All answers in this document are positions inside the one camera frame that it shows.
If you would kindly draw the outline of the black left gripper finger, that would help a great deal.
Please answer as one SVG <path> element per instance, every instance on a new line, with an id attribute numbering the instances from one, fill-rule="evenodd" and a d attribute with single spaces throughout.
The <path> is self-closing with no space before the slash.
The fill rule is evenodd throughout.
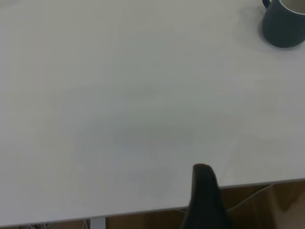
<path id="1" fill-rule="evenodd" d="M 206 164 L 195 164 L 191 199 L 180 228 L 231 229 L 232 227 L 213 169 Z"/>

